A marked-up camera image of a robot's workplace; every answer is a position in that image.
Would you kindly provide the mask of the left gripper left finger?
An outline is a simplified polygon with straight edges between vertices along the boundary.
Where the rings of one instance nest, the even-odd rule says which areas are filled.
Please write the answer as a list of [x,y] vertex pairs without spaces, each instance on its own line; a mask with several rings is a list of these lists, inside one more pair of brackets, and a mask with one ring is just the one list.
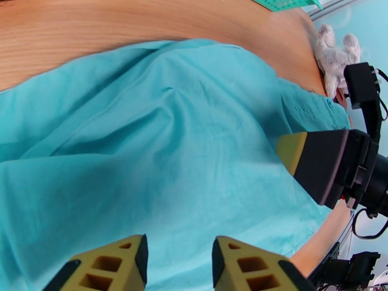
[[73,256],[42,291],[145,291],[146,235],[132,235]]

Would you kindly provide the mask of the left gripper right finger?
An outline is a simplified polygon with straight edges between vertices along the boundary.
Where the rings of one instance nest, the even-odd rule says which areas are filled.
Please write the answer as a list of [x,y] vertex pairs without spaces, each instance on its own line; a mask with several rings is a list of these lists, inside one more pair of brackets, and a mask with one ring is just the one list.
[[212,247],[214,291],[315,291],[285,256],[217,236]]

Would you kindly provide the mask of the teal trousers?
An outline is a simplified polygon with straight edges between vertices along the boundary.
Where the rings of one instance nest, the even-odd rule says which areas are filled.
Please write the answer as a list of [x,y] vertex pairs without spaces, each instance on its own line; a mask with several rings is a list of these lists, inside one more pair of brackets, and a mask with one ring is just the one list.
[[147,291],[212,291],[219,235],[290,257],[330,211],[276,142],[350,127],[331,99],[211,40],[126,46],[0,91],[0,291],[41,291],[71,256],[134,234]]

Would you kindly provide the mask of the green plastic basket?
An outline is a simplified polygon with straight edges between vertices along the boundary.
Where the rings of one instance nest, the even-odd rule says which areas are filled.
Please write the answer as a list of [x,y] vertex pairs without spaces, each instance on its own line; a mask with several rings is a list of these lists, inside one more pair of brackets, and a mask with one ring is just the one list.
[[323,7],[319,0],[252,0],[257,4],[267,8],[272,12],[279,12],[288,9],[301,8],[305,6],[315,5],[322,10]]

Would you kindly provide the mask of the dark brown leather wallet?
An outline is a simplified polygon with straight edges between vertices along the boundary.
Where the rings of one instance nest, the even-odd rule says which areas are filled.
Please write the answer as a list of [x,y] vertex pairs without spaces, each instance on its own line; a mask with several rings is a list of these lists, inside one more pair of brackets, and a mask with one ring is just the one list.
[[343,91],[341,88],[337,88],[336,96],[333,98],[333,101],[340,106],[342,106],[345,110],[348,110],[348,100],[350,95]]

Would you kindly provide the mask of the grey plush toy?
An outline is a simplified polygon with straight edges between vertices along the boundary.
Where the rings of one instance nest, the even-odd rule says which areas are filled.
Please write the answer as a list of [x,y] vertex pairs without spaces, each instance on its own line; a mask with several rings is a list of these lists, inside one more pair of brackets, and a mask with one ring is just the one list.
[[315,59],[324,75],[325,91],[334,99],[337,90],[348,93],[344,70],[348,65],[360,62],[361,48],[355,35],[349,33],[343,38],[343,48],[336,46],[335,33],[330,24],[322,24],[314,48]]

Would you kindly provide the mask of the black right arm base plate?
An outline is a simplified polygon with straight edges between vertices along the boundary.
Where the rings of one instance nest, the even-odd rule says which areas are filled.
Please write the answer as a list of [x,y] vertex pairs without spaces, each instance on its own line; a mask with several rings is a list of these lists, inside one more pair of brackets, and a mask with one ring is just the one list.
[[349,260],[339,259],[336,242],[307,279],[316,291],[360,291],[374,279],[373,269],[381,254],[361,252]]

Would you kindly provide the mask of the aluminium frame post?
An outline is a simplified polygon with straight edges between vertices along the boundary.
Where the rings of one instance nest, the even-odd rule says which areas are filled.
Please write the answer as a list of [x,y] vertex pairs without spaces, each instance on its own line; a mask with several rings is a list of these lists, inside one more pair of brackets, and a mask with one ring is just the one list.
[[316,21],[357,1],[360,0],[330,0],[326,4],[322,5],[322,9],[313,9],[312,11],[308,12],[308,15],[312,21]]

